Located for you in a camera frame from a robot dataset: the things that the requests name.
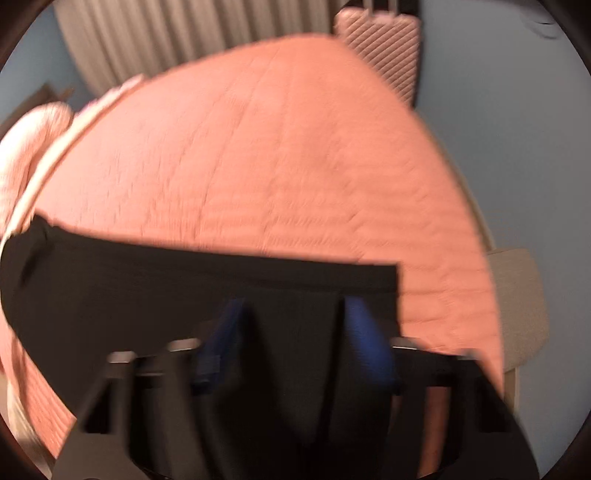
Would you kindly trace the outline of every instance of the black fabric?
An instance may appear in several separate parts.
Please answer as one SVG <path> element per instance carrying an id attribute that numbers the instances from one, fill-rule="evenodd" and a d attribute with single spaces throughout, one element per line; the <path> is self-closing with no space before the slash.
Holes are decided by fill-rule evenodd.
<path id="1" fill-rule="evenodd" d="M 399 334 L 393 265 L 218 255 L 121 244 L 50 226 L 36 216 L 2 254 L 8 323 L 72 412 L 108 353 L 152 355 L 194 335 L 232 298 L 248 299 L 252 341 L 272 369 L 280 409 L 314 443 L 341 342 L 340 299 L 362 297 L 384 333 Z"/>

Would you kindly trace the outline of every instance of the wall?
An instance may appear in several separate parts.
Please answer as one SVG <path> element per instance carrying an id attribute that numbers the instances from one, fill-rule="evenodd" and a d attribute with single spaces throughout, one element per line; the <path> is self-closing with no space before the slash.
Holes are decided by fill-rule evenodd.
<path id="1" fill-rule="evenodd" d="M 564 34 L 501 0 L 422 0 L 417 109 L 467 177 L 499 247 L 527 247 L 551 338 L 521 369 L 541 472 L 591 409 L 591 77 Z"/>
<path id="2" fill-rule="evenodd" d="M 53 7 L 35 20 L 0 72 L 0 122 L 45 82 L 56 93 L 73 86 L 68 103 L 75 110 L 94 98 L 67 52 Z"/>

